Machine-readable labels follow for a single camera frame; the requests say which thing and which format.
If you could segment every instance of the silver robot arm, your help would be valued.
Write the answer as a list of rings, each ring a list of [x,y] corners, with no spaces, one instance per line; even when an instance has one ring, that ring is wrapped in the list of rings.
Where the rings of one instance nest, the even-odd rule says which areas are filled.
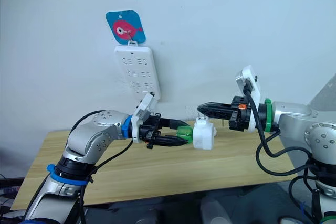
[[[161,136],[162,127],[177,130],[188,124],[161,118],[159,114],[151,115],[155,105],[154,94],[147,93],[132,116],[114,110],[97,111],[90,122],[71,131],[60,161],[56,166],[48,165],[50,174],[33,196],[24,219],[75,223],[81,189],[97,171],[95,164],[114,140],[132,138],[136,143],[145,140],[149,149],[154,145],[187,144],[187,140],[178,136]]]
[[[262,135],[263,132],[276,132],[293,141],[305,141],[310,148],[305,150],[309,158],[307,166],[316,180],[316,189],[312,191],[310,219],[315,223],[336,223],[336,112],[316,111],[302,104],[271,103],[269,99],[260,103],[260,86],[251,66],[238,73],[236,81],[243,96],[234,97],[231,104],[209,102],[197,109],[210,118],[228,120],[231,130],[252,132],[257,128],[256,122],[260,121],[262,129],[259,128],[259,131]],[[257,149],[256,157],[262,147],[260,145]],[[265,172],[284,176],[284,173],[270,172],[258,164]]]
[[[55,223],[71,223],[81,186],[107,147],[116,139],[124,139],[122,126],[129,115],[118,111],[102,111],[86,124],[78,126],[68,137],[63,155],[27,209],[25,219],[49,219]]]
[[[309,106],[274,102],[273,123],[281,136],[305,141],[312,154],[311,172],[317,176],[313,191],[312,215],[323,223],[336,223],[336,112],[324,112]]]

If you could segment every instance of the cable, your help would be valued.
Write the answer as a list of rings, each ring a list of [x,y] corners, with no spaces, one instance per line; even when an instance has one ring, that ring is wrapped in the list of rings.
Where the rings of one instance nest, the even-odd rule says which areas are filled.
[[[87,176],[86,180],[90,180],[92,174],[96,173],[98,171],[98,169],[100,169],[103,165],[107,164],[108,162],[110,162],[111,160],[115,159],[116,157],[119,157],[121,154],[123,154],[125,151],[127,151],[131,147],[132,144],[133,144],[133,140],[131,140],[131,142],[121,152],[113,155],[112,157],[108,158],[107,160],[105,160],[104,162],[102,162],[100,165],[98,165],[96,168],[94,168],[89,173],[89,175]],[[86,188],[86,186],[81,186],[81,188],[80,188],[80,196],[79,196],[79,214],[80,214],[81,224],[86,224],[85,214],[84,214],[84,193],[85,193],[85,188]]]
[[[10,199],[6,199],[4,202],[2,202],[1,204],[0,204],[0,206],[2,206],[4,203],[6,203],[7,201],[9,201]]]
[[[294,205],[297,206],[299,209],[301,209],[300,204],[296,201],[296,199],[293,196],[293,192],[292,192],[294,183],[296,181],[298,181],[299,179],[312,179],[312,180],[316,180],[317,178],[316,177],[311,177],[311,176],[302,176],[301,175],[301,176],[297,176],[296,178],[292,179],[292,181],[289,183],[289,186],[288,186],[289,197],[293,201]],[[315,221],[315,219],[306,210],[303,209],[303,213],[304,213],[304,215],[306,215],[308,217],[308,219],[310,219],[311,222],[318,223],[318,222]]]
[[[279,157],[286,152],[298,150],[298,151],[305,152],[308,155],[308,157],[311,158],[312,155],[311,155],[309,150],[307,150],[306,148],[303,148],[303,147],[298,147],[298,146],[285,148],[285,149],[283,149],[281,151],[278,151],[276,153],[272,153],[271,150],[269,149],[268,145],[267,145],[267,141],[266,141],[265,135],[264,135],[264,130],[263,130],[263,127],[262,127],[262,124],[261,124],[261,121],[260,121],[260,118],[259,118],[259,115],[258,115],[258,109],[256,107],[256,104],[253,101],[253,98],[251,96],[251,92],[249,90],[247,90],[245,92],[245,95],[246,95],[249,103],[251,104],[251,108],[252,108],[252,111],[253,111],[253,116],[254,116],[255,121],[256,121],[256,128],[258,130],[259,137],[260,137],[261,143],[263,145],[263,148],[265,149],[265,152],[267,153],[268,156]]]
[[[82,116],[82,117],[81,117],[81,118],[80,118],[80,119],[73,125],[73,127],[72,127],[70,133],[71,133],[72,131],[74,131],[74,129],[77,128],[77,126],[78,126],[84,119],[88,118],[88,117],[91,116],[91,115],[100,113],[100,112],[102,112],[102,111],[103,111],[103,110],[96,110],[96,111],[92,111],[92,112],[90,112],[90,113],[88,113],[88,114]]]
[[[306,187],[308,188],[308,190],[310,190],[310,192],[312,193],[313,192],[313,188],[311,188],[311,186],[308,184],[308,181],[307,181],[307,178],[306,178],[308,176],[308,169],[304,169],[303,175],[305,176],[303,178],[303,182],[306,185]]]
[[[286,153],[286,152],[290,152],[290,151],[303,151],[305,152],[307,155],[308,155],[308,159],[311,158],[312,154],[310,153],[309,150],[307,150],[306,148],[303,148],[303,147],[298,147],[298,146],[292,146],[292,147],[288,147],[288,148],[285,148],[283,150],[280,150],[276,153],[272,153],[271,150],[269,149],[267,143],[269,141],[271,141],[273,138],[275,138],[276,136],[280,135],[280,129],[277,129],[277,131],[271,135],[270,137],[268,137],[267,139],[265,139],[265,135],[264,135],[264,131],[263,131],[263,127],[261,125],[261,121],[260,121],[260,118],[259,118],[259,115],[258,115],[258,110],[257,110],[257,107],[253,101],[253,98],[251,96],[251,92],[249,90],[247,90],[245,92],[245,95],[249,101],[249,103],[251,104],[251,108],[252,108],[252,111],[253,111],[253,116],[255,118],[255,121],[256,121],[256,128],[258,130],[258,134],[259,134],[259,137],[260,137],[260,140],[261,140],[261,144],[258,146],[257,150],[256,150],[256,161],[257,161],[257,164],[258,166],[266,173],[268,174],[271,174],[271,175],[274,175],[274,176],[288,176],[288,175],[291,175],[291,174],[294,174],[294,173],[298,173],[304,169],[308,169],[310,168],[312,165],[302,165],[296,169],[293,169],[293,170],[290,170],[288,172],[283,172],[283,173],[279,173],[279,172],[273,172],[271,170],[268,170],[267,168],[265,168],[261,161],[260,161],[260,151],[262,148],[264,148],[266,154],[270,157],[279,157],[281,156],[282,154]]]
[[[270,137],[268,137],[267,139],[266,139],[266,142],[269,142],[269,141],[271,141],[273,138],[275,138],[276,136],[278,136],[278,135],[280,135],[280,130],[278,130],[277,132],[275,132],[273,135],[271,135]],[[293,170],[289,170],[289,171],[287,171],[287,172],[273,172],[273,171],[271,171],[271,170],[268,170],[267,168],[265,168],[264,166],[263,166],[263,164],[261,163],[261,161],[260,161],[260,151],[261,151],[261,149],[262,149],[262,144],[259,144],[259,146],[258,146],[258,148],[257,148],[257,150],[256,150],[256,161],[257,161],[257,164],[258,164],[258,166],[260,167],[260,169],[262,169],[265,173],[268,173],[268,174],[270,174],[270,175],[273,175],[273,176],[288,176],[288,175],[292,175],[292,174],[295,174],[295,173],[298,173],[298,172],[300,172],[300,171],[302,171],[302,170],[304,170],[304,169],[308,169],[308,168],[310,168],[310,167],[312,167],[313,165],[311,165],[311,164],[305,164],[305,165],[302,165],[302,166],[300,166],[300,167],[298,167],[298,168],[295,168],[295,169],[293,169]]]

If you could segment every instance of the green plug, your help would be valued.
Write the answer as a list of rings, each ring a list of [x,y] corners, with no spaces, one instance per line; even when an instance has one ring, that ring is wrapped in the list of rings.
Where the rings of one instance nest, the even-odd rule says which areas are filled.
[[[176,131],[176,136],[187,140],[190,144],[193,142],[193,128],[191,126],[179,126]]]

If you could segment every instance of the white power strip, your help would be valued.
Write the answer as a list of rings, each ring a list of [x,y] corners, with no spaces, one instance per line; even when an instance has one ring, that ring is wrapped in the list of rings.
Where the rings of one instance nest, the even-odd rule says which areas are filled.
[[[146,93],[153,92],[160,99],[153,53],[149,47],[116,46],[114,53],[136,99],[142,100]]]

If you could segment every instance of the fish sticker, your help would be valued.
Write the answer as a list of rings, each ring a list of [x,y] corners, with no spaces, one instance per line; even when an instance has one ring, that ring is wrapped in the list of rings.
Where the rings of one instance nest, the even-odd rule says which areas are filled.
[[[106,20],[118,43],[127,45],[130,40],[138,44],[146,41],[140,17],[135,11],[108,12]]]

